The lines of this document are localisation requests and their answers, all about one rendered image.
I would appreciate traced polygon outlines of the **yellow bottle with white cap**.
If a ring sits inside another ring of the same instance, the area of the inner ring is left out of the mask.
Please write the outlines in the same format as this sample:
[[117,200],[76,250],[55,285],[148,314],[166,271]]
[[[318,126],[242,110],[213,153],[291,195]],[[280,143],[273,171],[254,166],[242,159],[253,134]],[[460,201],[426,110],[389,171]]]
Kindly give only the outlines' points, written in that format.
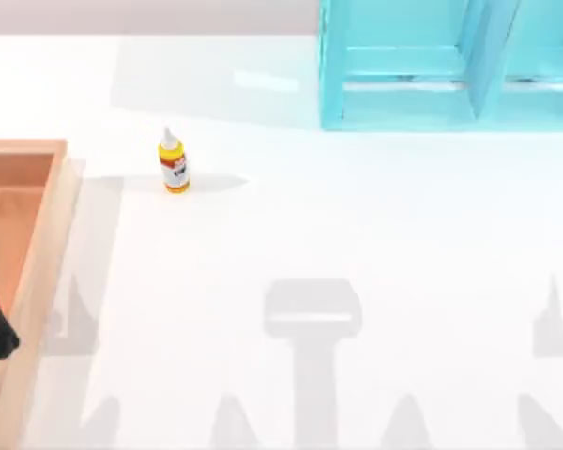
[[182,193],[190,186],[190,171],[184,144],[165,127],[158,146],[160,166],[165,188],[172,193]]

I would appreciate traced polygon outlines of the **light blue rack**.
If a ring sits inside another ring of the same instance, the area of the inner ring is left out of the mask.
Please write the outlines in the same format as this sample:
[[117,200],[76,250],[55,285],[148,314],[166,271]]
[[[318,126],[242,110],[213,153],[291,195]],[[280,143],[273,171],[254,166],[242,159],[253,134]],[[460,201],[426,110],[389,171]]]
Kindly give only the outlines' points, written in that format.
[[319,0],[326,130],[563,131],[563,0]]

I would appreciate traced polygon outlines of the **shallow salmon-coloured box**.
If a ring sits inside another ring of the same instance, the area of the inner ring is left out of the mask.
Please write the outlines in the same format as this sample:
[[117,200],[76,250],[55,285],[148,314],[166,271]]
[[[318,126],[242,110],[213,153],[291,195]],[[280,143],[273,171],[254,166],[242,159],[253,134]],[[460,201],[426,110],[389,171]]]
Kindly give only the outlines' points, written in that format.
[[18,450],[81,176],[64,140],[0,139],[0,307],[19,338],[0,360],[0,450]]

